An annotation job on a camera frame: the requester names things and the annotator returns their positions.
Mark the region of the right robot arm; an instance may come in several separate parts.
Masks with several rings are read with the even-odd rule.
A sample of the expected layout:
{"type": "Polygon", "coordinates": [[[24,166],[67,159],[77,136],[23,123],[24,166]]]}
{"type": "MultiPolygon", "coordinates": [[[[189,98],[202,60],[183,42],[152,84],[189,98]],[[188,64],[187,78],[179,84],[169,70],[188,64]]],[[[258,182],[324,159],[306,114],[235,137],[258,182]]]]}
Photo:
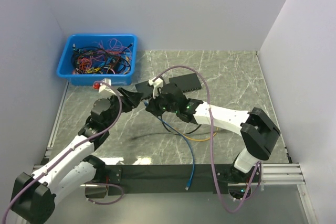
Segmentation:
{"type": "Polygon", "coordinates": [[[214,125],[242,137],[245,148],[235,158],[231,168],[223,172],[223,181],[242,183],[258,161],[269,160],[281,133],[262,109],[232,110],[188,99],[176,84],[164,84],[161,80],[150,80],[149,86],[153,91],[146,110],[153,115],[171,112],[183,122],[214,125]]]}

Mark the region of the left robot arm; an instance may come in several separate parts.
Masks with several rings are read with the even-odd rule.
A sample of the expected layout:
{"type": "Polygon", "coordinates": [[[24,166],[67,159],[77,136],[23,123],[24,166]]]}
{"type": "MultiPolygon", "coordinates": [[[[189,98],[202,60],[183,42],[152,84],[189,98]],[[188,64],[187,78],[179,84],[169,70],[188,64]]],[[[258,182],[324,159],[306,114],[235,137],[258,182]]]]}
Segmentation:
{"type": "Polygon", "coordinates": [[[135,109],[142,94],[124,88],[93,104],[75,138],[57,156],[31,175],[21,173],[14,182],[10,210],[30,223],[46,222],[58,203],[85,183],[105,183],[105,163],[92,155],[108,138],[121,113],[135,109]]]}

